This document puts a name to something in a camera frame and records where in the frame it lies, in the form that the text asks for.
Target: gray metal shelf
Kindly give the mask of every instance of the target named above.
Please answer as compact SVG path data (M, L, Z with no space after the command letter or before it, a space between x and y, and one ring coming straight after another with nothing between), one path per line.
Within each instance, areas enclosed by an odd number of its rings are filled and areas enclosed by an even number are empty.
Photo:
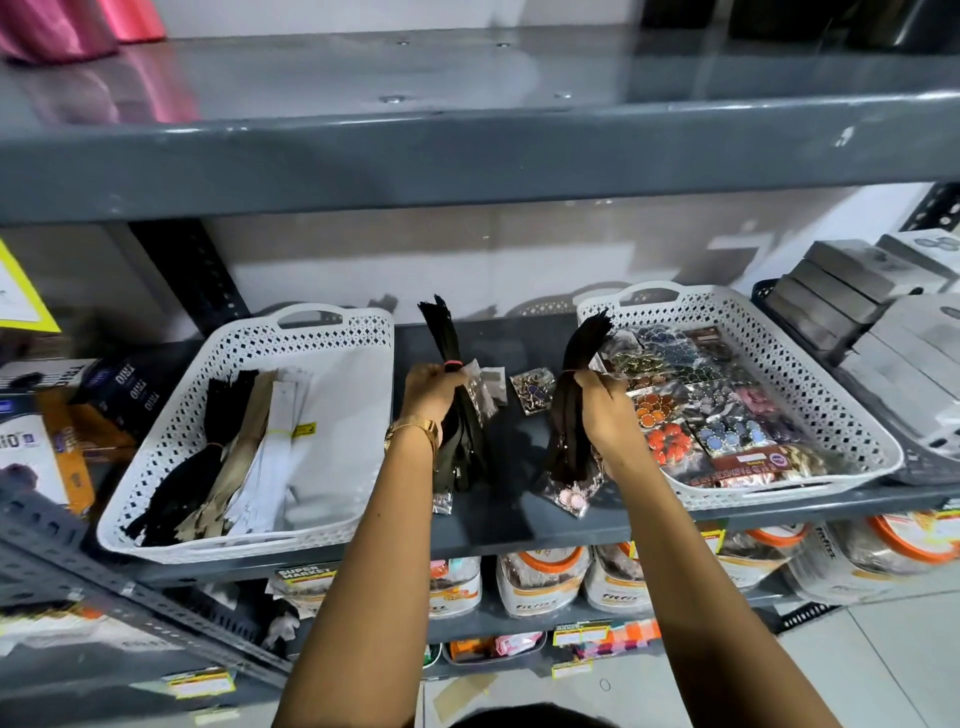
M567 27L0 69L0 225L960 178L955 57Z
M504 366L508 375L540 366L558 370L566 341L575 328L576 317L572 313L457 325L464 356L476 356L484 365ZM436 347L426 327L397 327L394 382L397 407L403 378L410 365L436 358ZM491 488L457 494L453 514L433 519L433 558L628 541L627 512L612 485L601 491L581 519L572 518L533 492L546 454L547 421L545 415L525 417L512 391L509 396L509 405L501 409L490 425L499 480ZM695 518L704 522L722 521L727 528L757 528L936 507L950 497L960 497L960 483L918 487L878 482L835 496L696 511ZM118 563L115 568L130 579L160 587L239 581L266 578L286 566L336 562L343 557L344 547L325 546L197 564L129 561Z

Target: basket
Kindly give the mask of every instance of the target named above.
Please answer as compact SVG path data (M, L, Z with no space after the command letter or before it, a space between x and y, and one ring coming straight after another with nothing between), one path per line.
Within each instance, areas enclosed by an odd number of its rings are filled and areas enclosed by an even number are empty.
M319 323L284 326L309 312ZM172 546L137 546L123 528L146 510L160 481L204 438L206 384L241 369L297 366L313 373L328 417L316 422L318 490L336 496L326 522L296 531L218 536ZM103 548L161 564L240 558L349 541L383 461L394 381L394 320L379 308L298 303L218 328L197 354L127 468L97 525Z
M866 408L736 291L716 285L648 281L582 301L577 306L577 320L583 322L600 311L607 311L617 328L717 326L741 363L780 395L807 434L821 448L843 456L852 471L747 488L692 488L665 473L687 510L829 496L892 473L903 464L900 445Z

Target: plastic jar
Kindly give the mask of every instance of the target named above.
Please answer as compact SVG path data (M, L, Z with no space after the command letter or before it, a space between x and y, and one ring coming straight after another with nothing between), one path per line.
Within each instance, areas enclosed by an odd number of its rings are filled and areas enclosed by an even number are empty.
M928 511L821 523L789 563L788 581L798 595L826 604L883 594L960 554L939 523Z
M483 595L480 557L430 562L430 618L456 617L476 609Z
M803 523L728 531L717 558L737 589L752 589L797 554L809 531Z
M584 580L587 601L604 612L653 610L643 568L629 542L595 546L594 560Z
M511 617L560 609L577 596L590 565L590 549L543 548L497 558L496 585Z

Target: tiled floor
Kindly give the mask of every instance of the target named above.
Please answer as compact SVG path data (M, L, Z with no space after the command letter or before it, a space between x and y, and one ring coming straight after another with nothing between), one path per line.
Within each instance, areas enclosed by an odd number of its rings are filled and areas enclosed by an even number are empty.
M956 726L960 563L916 581L897 597L834 613L784 635L782 643L845 728ZM539 678L525 670L501 673L484 692L441 720L435 701L452 682L421 686L418 728L445 728L483 708L540 701L602 716L623 728L690 725L665 657L601 661L591 673L562 680ZM221 725L268 728L272 717L273 706L254 706ZM189 716L162 723L164 728L194 725Z

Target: plastic container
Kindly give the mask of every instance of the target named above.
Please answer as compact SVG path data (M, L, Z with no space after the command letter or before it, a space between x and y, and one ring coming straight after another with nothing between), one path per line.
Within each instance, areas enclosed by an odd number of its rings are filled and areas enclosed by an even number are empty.
M805 524L728 531L717 558L736 588L746 591L792 559L809 531Z
M545 615L577 596L590 564L590 549L544 548L497 558L496 585L511 617Z
M629 542L593 548L593 563L584 580L584 595L603 612L652 612L653 603L640 562Z
M644 303L632 303L636 299ZM667 474L687 510L836 495L902 465L903 450L893 436L799 344L736 291L717 285L648 281L580 302L577 320L582 323L600 311L607 311L615 328L654 323L684 330L718 327L738 361L765 389L778 395L786 414L821 449L841 457L849 469L846 474L742 488L694 488Z
M811 601L854 604L952 561L954 537L928 511L821 523L789 562L787 580Z
M309 317L312 322L304 324ZM143 513L156 487L204 446L206 385L242 369L299 367L312 375L305 423L315 438L290 483L322 503L309 527L218 536L173 546L138 546L124 527ZM343 544L353 537L383 462L394 395L394 319L379 308L297 303L218 328L204 342L150 428L97 524L103 548L160 564L281 553Z
M480 557L430 562L430 618L458 617L480 606Z

